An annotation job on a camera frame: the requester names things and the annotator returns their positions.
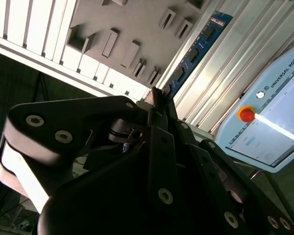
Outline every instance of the emergency stop button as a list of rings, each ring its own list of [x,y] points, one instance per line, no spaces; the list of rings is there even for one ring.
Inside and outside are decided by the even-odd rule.
[[[253,121],[255,119],[254,109],[249,105],[245,105],[238,109],[237,116],[243,122]]]

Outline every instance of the red button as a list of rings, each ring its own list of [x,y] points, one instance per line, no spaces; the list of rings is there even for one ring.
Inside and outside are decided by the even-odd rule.
[[[251,109],[243,109],[240,113],[241,120],[250,122],[255,119],[255,113]]]

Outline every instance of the blue circuit board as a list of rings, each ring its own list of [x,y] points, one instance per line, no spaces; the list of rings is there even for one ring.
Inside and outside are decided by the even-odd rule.
[[[214,12],[204,29],[200,32],[186,55],[183,57],[163,87],[162,92],[167,103],[182,87],[186,79],[190,76],[194,68],[199,64],[231,19],[232,16],[218,11]]]

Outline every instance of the screen display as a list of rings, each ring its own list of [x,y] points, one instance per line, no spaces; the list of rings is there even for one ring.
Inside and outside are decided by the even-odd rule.
[[[294,135],[294,71],[267,98],[258,114]],[[294,151],[294,139],[255,119],[236,134],[227,148],[274,167]]]

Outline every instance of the universal robots logo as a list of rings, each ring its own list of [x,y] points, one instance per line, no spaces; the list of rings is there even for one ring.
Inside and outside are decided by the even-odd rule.
[[[289,68],[291,68],[294,65],[294,59],[290,62],[289,64]],[[289,68],[286,68],[283,70],[283,72],[277,77],[277,79],[275,79],[275,81],[271,84],[271,88],[273,88],[283,77],[284,75],[287,73],[287,71],[289,71]],[[270,88],[269,86],[265,86],[264,90],[267,91]]]

